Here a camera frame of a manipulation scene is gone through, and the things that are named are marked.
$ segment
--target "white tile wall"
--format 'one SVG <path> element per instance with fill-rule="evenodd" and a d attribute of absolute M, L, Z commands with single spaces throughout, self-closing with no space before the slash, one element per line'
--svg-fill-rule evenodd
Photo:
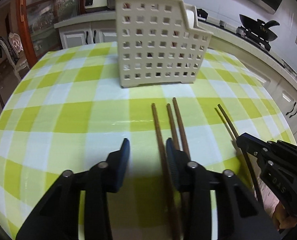
<path fill-rule="evenodd" d="M 277 53 L 297 72 L 297 2 L 282 0 L 274 15 L 267 13 L 249 0 L 184 0 L 186 3 L 205 9 L 211 17 L 240 26 L 239 14 L 265 22 L 276 20 L 280 26 L 272 27 L 278 38 L 271 42 L 272 51 Z"/>

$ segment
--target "round table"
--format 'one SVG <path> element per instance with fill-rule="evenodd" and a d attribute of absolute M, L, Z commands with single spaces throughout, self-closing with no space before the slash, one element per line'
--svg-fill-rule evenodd
<path fill-rule="evenodd" d="M 234 56 L 209 49 L 194 84 L 123 89 L 116 42 L 49 52 L 30 70 L 0 116 L 0 224 L 13 238 L 64 170 L 81 172 L 130 140 L 123 186 L 108 195 L 114 239 L 168 238 L 162 171 L 151 113 L 171 136 L 166 104 L 176 97 L 191 159 L 207 169 L 241 167 L 221 104 L 238 130 L 295 143 L 268 92 Z"/>

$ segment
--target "plastic basket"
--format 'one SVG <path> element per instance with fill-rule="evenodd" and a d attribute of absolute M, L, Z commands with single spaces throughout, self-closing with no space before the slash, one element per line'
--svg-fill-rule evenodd
<path fill-rule="evenodd" d="M 193 83 L 212 36 L 198 26 L 196 7 L 183 0 L 115 1 L 121 86 Z M 194 13 L 190 23 L 187 10 Z"/>

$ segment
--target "black wok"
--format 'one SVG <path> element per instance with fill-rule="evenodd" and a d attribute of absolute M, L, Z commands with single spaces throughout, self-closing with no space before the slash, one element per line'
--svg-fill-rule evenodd
<path fill-rule="evenodd" d="M 277 21 L 272 20 L 264 23 L 260 19 L 256 21 L 242 14 L 240 14 L 240 20 L 244 28 L 250 30 L 265 41 L 274 41 L 278 37 L 273 31 L 269 30 L 272 26 L 280 25 Z"/>

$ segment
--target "wooden chopstick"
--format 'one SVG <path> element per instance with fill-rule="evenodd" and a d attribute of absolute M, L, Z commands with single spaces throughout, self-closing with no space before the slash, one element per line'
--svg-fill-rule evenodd
<path fill-rule="evenodd" d="M 176 119 L 177 119 L 177 124 L 179 126 L 183 151 L 188 155 L 189 159 L 191 159 L 189 145 L 188 145 L 188 141 L 186 139 L 183 121 L 182 121 L 181 113 L 180 113 L 176 98 L 173 98 L 173 105 L 174 105 L 175 115 L 176 115 Z"/>
<path fill-rule="evenodd" d="M 152 104 L 152 113 L 153 113 L 156 138 L 158 141 L 158 147 L 159 147 L 161 164 L 162 164 L 163 181 L 164 181 L 164 188 L 166 191 L 167 209 L 168 209 L 168 216 L 169 216 L 169 222 L 171 227 L 172 240 L 180 240 L 181 222 L 179 221 L 178 212 L 176 210 L 176 206 L 173 198 L 172 180 L 168 169 L 167 156 L 166 156 L 165 147 L 162 139 L 162 133 L 161 133 L 161 128 L 159 124 L 159 117 L 154 103 Z"/>
<path fill-rule="evenodd" d="M 235 137 L 235 139 L 238 138 L 239 134 L 238 132 L 236 131 L 233 123 L 231 122 L 231 120 L 229 119 L 228 115 L 226 114 L 226 112 L 224 111 L 224 109 L 222 108 L 222 106 L 220 104 L 217 105 L 218 108 L 220 109 L 221 113 L 223 114 L 226 122 L 228 123 L 229 127 L 231 128 L 232 132 L 233 132 L 233 135 Z M 260 205 L 262 205 L 262 207 L 264 207 L 264 203 L 263 203 L 263 198 L 262 198 L 262 194 L 261 194 L 261 190 L 260 190 L 260 187 L 259 187 L 259 183 L 256 179 L 256 176 L 255 176 L 255 172 L 254 172 L 254 169 L 252 167 L 252 164 L 251 164 L 251 161 L 250 161 L 250 158 L 249 156 L 247 155 L 247 152 L 243 151 L 241 149 L 241 152 L 243 154 L 243 157 L 245 159 L 245 162 L 247 164 L 247 168 L 250 172 L 250 175 L 251 175 L 251 179 L 252 179 L 252 182 L 253 182 L 253 185 L 254 185 L 254 190 L 255 190 L 255 193 L 256 193 L 256 198 L 257 198 L 257 201 L 260 203 Z"/>
<path fill-rule="evenodd" d="M 172 133 L 172 139 L 173 139 L 174 147 L 175 147 L 175 149 L 179 150 L 180 149 L 179 139 L 177 137 L 175 122 L 174 122 L 173 113 L 172 113 L 172 109 L 171 109 L 171 105 L 170 104 L 167 104 L 167 114 L 169 116 L 169 122 L 170 122 L 170 127 L 171 127 L 171 133 Z"/>

